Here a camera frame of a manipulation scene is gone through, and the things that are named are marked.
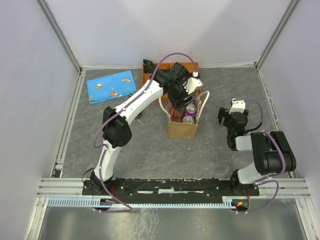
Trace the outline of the purple Fanta can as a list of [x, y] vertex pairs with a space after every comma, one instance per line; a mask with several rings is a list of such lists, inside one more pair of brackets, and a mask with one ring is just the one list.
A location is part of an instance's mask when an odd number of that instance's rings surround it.
[[196, 114], [197, 114], [197, 107], [195, 104], [190, 103], [185, 107], [185, 109], [184, 109], [185, 116], [195, 117]]

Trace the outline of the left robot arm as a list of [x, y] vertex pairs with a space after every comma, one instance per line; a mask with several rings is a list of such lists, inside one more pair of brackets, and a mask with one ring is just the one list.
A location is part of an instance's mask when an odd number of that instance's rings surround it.
[[128, 100], [115, 108], [106, 107], [103, 111], [102, 126], [99, 133], [103, 142], [98, 165], [90, 175], [93, 189], [99, 195], [106, 195], [111, 189], [110, 179], [117, 157], [132, 138], [130, 125], [145, 108], [156, 99], [167, 95], [178, 111], [183, 110], [194, 99], [193, 93], [202, 86], [197, 70], [189, 72], [176, 62], [172, 68], [156, 68], [151, 78]]

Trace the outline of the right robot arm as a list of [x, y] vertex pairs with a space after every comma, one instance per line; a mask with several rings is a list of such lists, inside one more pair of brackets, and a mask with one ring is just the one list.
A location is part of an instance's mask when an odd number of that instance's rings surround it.
[[251, 152], [253, 162], [235, 170], [229, 189], [236, 196], [264, 180], [296, 170], [297, 161], [282, 131], [251, 132], [246, 130], [249, 111], [220, 107], [217, 121], [227, 129], [226, 143], [232, 151]]

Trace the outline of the red cola can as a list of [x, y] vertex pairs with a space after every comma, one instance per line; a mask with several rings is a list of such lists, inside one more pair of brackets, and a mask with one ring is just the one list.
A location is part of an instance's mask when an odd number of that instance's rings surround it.
[[182, 122], [185, 124], [195, 124], [195, 119], [190, 115], [185, 115], [182, 119]]
[[184, 117], [184, 110], [177, 110], [173, 105], [171, 106], [171, 116], [172, 121], [176, 122], [182, 122], [182, 119]]

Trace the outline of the green glass bottle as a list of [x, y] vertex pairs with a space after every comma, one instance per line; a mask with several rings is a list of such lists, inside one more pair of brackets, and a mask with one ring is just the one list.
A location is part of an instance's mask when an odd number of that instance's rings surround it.
[[135, 119], [138, 120], [138, 119], [141, 118], [141, 116], [142, 116], [142, 113], [140, 112], [140, 113], [135, 117]]

